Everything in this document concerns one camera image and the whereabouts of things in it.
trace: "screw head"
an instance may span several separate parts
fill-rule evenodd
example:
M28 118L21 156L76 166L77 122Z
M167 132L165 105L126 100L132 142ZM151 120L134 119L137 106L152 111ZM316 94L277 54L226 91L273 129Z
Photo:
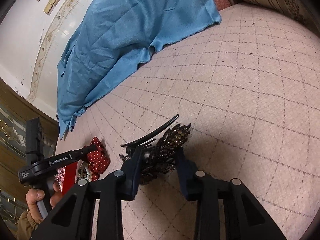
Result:
M204 177L204 176L205 176L205 173L204 173L204 171L196 171L196 176L198 176L198 177Z
M88 181L86 180L86 179L80 179L79 181L78 181L78 185L79 186L84 186L85 184L87 184L88 183Z
M114 173L114 175L115 175L116 177L121 177L123 174L124 174L124 172L121 171L121 170L117 170L117 171L115 171L115 173Z
M239 186L241 184L241 180L239 179L233 179L232 184Z

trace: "sleeve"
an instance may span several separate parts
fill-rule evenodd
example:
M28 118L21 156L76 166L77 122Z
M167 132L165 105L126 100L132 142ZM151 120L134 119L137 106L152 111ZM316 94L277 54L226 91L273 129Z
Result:
M17 240L29 240L38 224L31 217L30 212L23 212L19 218Z

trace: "red scrunchie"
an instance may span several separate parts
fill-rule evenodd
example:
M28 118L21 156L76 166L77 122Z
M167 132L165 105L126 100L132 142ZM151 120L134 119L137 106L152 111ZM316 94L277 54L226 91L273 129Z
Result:
M103 144L97 137L94 137L90 145L95 144L97 150L87 154L88 168L92 172L92 181L99 179L100 175L105 172L110 164L110 159L104 154Z

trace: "blue fabric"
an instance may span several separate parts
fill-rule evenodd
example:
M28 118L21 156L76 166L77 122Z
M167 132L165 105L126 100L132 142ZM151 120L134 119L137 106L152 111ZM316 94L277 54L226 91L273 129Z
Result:
M155 51L220 22L213 0L93 0L58 64L60 138Z

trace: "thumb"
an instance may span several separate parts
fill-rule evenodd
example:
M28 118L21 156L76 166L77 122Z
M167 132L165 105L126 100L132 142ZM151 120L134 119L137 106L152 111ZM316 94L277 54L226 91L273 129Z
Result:
M37 201L43 200L43 198L44 191L41 189L31 188L26 194L26 201L30 210L30 215L33 218L33 220L38 224L40 224L43 221L43 219L39 212Z

